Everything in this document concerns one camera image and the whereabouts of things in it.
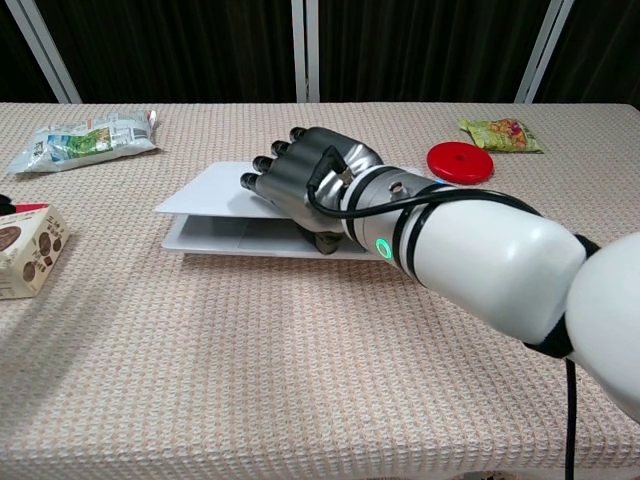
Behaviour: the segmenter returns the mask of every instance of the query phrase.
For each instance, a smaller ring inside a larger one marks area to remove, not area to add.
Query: beige tablecloth
[[[545,154],[494,155],[485,185],[607,244],[640,228],[638,111],[153,107],[155,154],[0,176],[0,193],[52,203],[72,230],[39,296],[0,303],[0,478],[560,475],[561,361],[382,262],[165,252],[171,219],[153,208],[211,162],[268,154],[296,125],[425,171],[432,145],[469,141],[458,119],[515,116]],[[0,104],[2,164],[38,126],[130,108]],[[640,475],[640,426],[578,374],[578,478]]]

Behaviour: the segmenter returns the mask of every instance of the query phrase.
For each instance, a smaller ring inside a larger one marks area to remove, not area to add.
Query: snack bag
[[[8,173],[61,172],[153,150],[155,110],[109,113],[73,125],[47,126],[7,167]]]
[[[542,153],[536,137],[515,118],[496,121],[462,119],[458,126],[469,132],[474,143],[485,150]]]

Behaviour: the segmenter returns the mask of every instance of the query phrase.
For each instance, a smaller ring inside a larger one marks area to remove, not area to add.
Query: black curtain
[[[56,102],[38,62],[7,4],[0,2],[0,102]]]
[[[320,0],[320,97],[513,102],[548,6]]]
[[[290,0],[38,0],[84,102],[295,102]]]
[[[630,103],[640,108],[640,1],[577,0],[536,102]]]

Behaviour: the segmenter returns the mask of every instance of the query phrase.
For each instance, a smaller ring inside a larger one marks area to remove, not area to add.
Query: cardboard box
[[[24,207],[0,217],[0,300],[36,296],[69,239],[51,205]]]

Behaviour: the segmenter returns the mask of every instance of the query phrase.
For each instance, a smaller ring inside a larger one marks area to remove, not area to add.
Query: green indicator light
[[[384,238],[379,238],[378,240],[376,240],[376,248],[378,249],[378,253],[382,255],[382,258],[393,257],[393,254],[391,253],[391,247]]]

